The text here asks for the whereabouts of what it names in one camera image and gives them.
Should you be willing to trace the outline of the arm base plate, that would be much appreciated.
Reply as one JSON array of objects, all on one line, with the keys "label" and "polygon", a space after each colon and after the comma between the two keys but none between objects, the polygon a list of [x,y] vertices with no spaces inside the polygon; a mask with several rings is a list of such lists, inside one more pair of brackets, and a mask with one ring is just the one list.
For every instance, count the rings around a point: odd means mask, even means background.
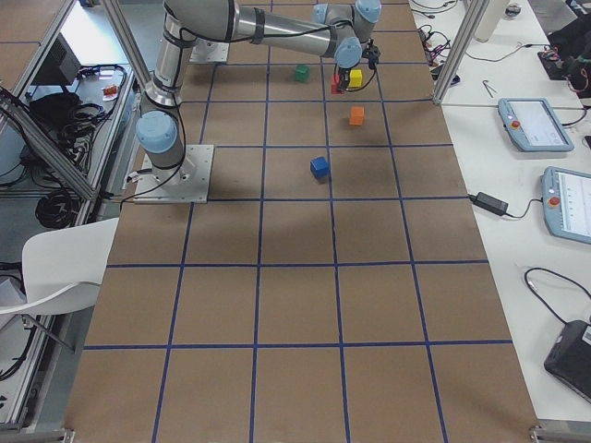
[{"label": "arm base plate", "polygon": [[144,155],[142,168],[150,169],[137,181],[133,201],[139,204],[206,203],[209,193],[213,145],[187,145],[186,158],[180,171],[153,169]]},{"label": "arm base plate", "polygon": [[229,44],[197,39],[189,57],[190,64],[225,64],[228,59]]}]

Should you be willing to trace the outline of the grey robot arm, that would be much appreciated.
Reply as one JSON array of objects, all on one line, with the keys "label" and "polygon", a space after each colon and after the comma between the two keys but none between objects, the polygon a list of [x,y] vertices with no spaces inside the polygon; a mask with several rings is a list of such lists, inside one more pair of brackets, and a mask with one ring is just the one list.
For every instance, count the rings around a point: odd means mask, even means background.
[{"label": "grey robot arm", "polygon": [[380,19],[379,1],[315,5],[309,21],[236,1],[166,1],[163,8],[163,41],[142,93],[136,125],[155,182],[162,188],[183,186],[197,171],[186,146],[180,92],[198,42],[248,42],[331,58],[338,69],[338,91],[346,90],[350,71],[362,59],[376,64],[380,57],[372,43]]}]

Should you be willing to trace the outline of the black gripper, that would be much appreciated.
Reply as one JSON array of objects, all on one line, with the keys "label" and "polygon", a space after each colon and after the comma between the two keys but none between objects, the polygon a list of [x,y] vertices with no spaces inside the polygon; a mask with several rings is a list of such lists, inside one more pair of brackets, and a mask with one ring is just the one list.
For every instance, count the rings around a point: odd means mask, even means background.
[{"label": "black gripper", "polygon": [[336,90],[347,91],[350,84],[351,68],[335,67]]}]

